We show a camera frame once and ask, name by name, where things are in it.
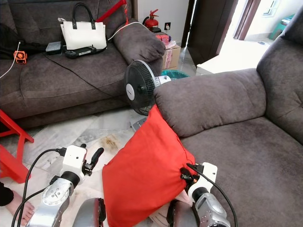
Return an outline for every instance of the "red stool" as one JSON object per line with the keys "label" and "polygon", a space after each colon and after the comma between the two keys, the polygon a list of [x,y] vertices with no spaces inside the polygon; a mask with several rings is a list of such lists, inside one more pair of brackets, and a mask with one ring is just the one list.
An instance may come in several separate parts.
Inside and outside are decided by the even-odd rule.
{"label": "red stool", "polygon": [[24,183],[28,169],[22,164],[23,148],[26,140],[34,142],[34,139],[20,128],[10,117],[0,110],[0,121],[9,128],[8,131],[1,132],[0,137],[11,134],[18,134],[18,148],[16,157],[12,156],[4,146],[0,145],[0,178],[9,176],[18,183]]}

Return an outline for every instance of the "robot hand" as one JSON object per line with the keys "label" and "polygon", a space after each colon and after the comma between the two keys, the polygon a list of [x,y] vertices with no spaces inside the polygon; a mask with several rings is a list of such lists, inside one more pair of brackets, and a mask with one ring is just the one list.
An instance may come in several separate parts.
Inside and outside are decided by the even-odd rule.
{"label": "robot hand", "polygon": [[30,219],[27,227],[59,227],[62,214],[70,203],[70,197],[75,187],[82,184],[85,175],[91,175],[104,149],[99,148],[87,164],[85,157],[86,145],[81,147],[74,145],[63,148],[60,153],[64,156],[60,177],[56,177],[53,184],[43,192],[41,204]]}
{"label": "robot hand", "polygon": [[[204,162],[203,164],[198,164],[195,167],[199,172],[202,172],[203,175],[215,182],[218,171],[216,166]],[[215,196],[210,193],[213,184],[201,175],[192,176],[185,168],[181,169],[181,173],[181,178],[185,179],[187,183],[186,191],[192,201],[195,202],[195,207],[193,207],[195,222],[193,222],[191,226],[230,227],[231,225],[226,219],[226,211]],[[186,215],[183,216],[180,214],[181,212],[184,212],[184,214],[187,215],[192,215],[184,205],[177,204],[174,213],[174,223],[177,223],[178,226],[174,225],[174,227],[184,225],[185,219],[187,219],[188,223],[189,218],[185,217]]]}

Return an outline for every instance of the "wall socket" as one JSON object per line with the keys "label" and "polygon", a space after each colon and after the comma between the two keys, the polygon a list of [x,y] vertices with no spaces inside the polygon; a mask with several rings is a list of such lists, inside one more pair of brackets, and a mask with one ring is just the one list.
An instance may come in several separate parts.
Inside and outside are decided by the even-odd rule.
{"label": "wall socket", "polygon": [[165,23],[164,30],[170,30],[170,22]]}

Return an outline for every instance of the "fan grille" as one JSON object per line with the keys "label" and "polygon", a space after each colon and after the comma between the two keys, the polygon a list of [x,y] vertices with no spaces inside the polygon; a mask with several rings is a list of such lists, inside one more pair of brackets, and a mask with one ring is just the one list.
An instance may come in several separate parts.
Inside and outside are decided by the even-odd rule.
{"label": "fan grille", "polygon": [[133,61],[125,72],[125,86],[126,84],[132,85],[135,93],[134,100],[129,100],[130,105],[141,115],[148,115],[155,104],[153,91],[156,87],[156,76],[157,73],[154,69],[142,61]]}

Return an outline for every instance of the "red cushion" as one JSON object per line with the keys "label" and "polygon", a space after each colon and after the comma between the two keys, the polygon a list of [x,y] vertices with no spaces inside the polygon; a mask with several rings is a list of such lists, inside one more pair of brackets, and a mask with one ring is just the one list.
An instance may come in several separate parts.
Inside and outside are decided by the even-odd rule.
{"label": "red cushion", "polygon": [[180,179],[186,163],[195,163],[194,156],[154,106],[144,125],[103,167],[109,226],[132,227],[173,200],[186,186]]}

